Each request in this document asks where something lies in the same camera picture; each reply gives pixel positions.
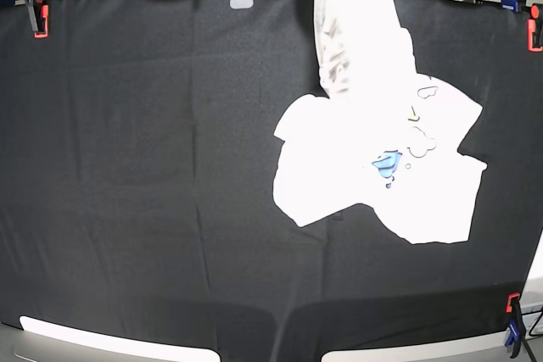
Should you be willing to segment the white printed t-shirt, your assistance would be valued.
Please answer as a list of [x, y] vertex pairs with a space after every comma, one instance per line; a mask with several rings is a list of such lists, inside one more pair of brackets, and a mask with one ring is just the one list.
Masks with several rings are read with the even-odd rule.
[[274, 202], [304, 227], [356, 204], [412, 244], [465, 242], [486, 163], [459, 147], [482, 113], [417, 72], [394, 0], [314, 0], [324, 93], [286, 109]]

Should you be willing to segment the black table cloth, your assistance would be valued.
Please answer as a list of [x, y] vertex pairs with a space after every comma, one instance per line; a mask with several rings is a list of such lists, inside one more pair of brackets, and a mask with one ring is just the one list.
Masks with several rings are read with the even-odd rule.
[[417, 67], [483, 114], [465, 243], [411, 245], [362, 205], [308, 229], [272, 200], [313, 0], [60, 0], [1, 11], [1, 320], [210, 348], [225, 361], [506, 327], [542, 230], [542, 57], [521, 15], [395, 0]]

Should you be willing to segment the red black clamp far left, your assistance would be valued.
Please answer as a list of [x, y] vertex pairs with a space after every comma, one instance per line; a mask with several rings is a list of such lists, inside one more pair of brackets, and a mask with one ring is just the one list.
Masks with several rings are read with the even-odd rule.
[[48, 37], [49, 9], [46, 0], [25, 0], [31, 30], [36, 39]]

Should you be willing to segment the red clamp far right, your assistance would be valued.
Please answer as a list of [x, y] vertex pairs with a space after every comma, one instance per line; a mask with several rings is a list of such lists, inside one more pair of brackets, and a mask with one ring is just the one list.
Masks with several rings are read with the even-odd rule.
[[530, 17], [527, 20], [528, 50], [530, 52], [542, 51], [542, 4], [534, 3], [530, 7]]

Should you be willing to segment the red blue clamp near right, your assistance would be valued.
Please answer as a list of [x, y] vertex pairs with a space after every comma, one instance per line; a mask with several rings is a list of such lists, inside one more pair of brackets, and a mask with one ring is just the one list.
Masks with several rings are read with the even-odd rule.
[[523, 314], [520, 306], [520, 293], [515, 292], [508, 296], [506, 312], [508, 314], [508, 337], [505, 347], [511, 350], [510, 358], [516, 359], [520, 354], [526, 328], [523, 323]]

